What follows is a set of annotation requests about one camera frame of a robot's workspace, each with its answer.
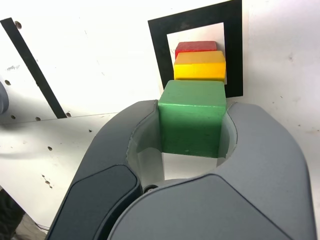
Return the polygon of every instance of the black frame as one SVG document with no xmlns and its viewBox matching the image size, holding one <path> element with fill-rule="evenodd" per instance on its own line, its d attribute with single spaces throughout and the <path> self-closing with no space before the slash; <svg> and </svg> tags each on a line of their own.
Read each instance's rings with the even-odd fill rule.
<svg viewBox="0 0 320 240">
<path fill-rule="evenodd" d="M 243 95 L 242 0 L 231 0 L 148 21 L 163 88 L 174 79 L 167 34 L 223 23 L 225 96 Z"/>
</svg>

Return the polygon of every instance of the gray object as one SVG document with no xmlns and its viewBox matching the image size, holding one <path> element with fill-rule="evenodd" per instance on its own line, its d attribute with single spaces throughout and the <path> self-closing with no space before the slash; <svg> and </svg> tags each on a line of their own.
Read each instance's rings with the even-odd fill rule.
<svg viewBox="0 0 320 240">
<path fill-rule="evenodd" d="M 317 238 L 304 156 L 263 109 L 232 105 L 221 128 L 220 166 L 164 184 L 158 183 L 163 180 L 158 117 L 156 101 L 138 102 L 100 130 L 47 239 Z M 140 180 L 160 187 L 142 195 Z"/>
<path fill-rule="evenodd" d="M 0 82 L 0 114 L 5 113 L 9 108 L 9 98 L 7 91 Z"/>
<path fill-rule="evenodd" d="M 289 240 L 221 177 L 208 174 L 133 203 L 109 240 Z"/>
</svg>

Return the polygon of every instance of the black tape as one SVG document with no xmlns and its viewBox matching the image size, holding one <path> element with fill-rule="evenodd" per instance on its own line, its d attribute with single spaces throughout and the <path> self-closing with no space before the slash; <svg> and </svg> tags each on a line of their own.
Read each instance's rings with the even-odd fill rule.
<svg viewBox="0 0 320 240">
<path fill-rule="evenodd" d="M 29 72 L 31 73 L 33 79 L 35 80 L 37 86 L 41 90 L 43 96 L 45 97 L 55 116 L 58 119 L 66 118 L 67 116 L 65 112 L 63 111 L 54 92 L 49 86 L 44 74 L 38 66 L 34 56 L 32 56 L 32 53 L 30 52 L 25 40 L 21 36 L 12 18 L 10 17 L 7 19 L 3 19 L 0 22 L 5 32 L 11 39 L 15 49 L 18 51 L 19 55 L 24 61 L 26 67 L 29 69 Z"/>
</svg>

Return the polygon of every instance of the black stripe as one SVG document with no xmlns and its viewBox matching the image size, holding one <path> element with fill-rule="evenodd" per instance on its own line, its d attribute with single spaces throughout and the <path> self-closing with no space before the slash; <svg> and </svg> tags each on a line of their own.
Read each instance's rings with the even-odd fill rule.
<svg viewBox="0 0 320 240">
<path fill-rule="evenodd" d="M 167 34 L 218 23 L 224 24 L 225 96 L 243 95 L 242 0 L 221 2 L 148 21 L 163 88 L 174 79 Z"/>
<path fill-rule="evenodd" d="M 43 96 L 45 97 L 46 101 L 48 102 L 55 116 L 58 119 L 66 118 L 67 116 L 65 112 L 63 111 L 54 92 L 49 86 L 44 74 L 42 73 L 40 67 L 38 66 L 34 56 L 32 56 L 25 40 L 21 36 L 12 18 L 10 17 L 7 19 L 3 19 L 0 22 L 6 34 L 8 34 L 13 45 L 15 46 L 15 49 L 20 54 L 26 67 L 29 69 L 33 79 L 35 80 L 37 86 L 40 88 Z"/>
</svg>

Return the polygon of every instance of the wooden block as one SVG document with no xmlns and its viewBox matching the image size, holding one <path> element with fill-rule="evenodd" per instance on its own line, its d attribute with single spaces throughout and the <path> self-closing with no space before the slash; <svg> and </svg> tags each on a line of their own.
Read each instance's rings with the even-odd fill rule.
<svg viewBox="0 0 320 240">
<path fill-rule="evenodd" d="M 179 53 L 216 51 L 215 41 L 183 41 L 175 49 L 175 58 Z"/>
<path fill-rule="evenodd" d="M 226 107 L 221 81 L 169 81 L 158 102 L 162 151 L 217 158 Z"/>
<path fill-rule="evenodd" d="M 222 51 L 181 52 L 174 63 L 175 80 L 224 82 L 226 60 Z"/>
</svg>

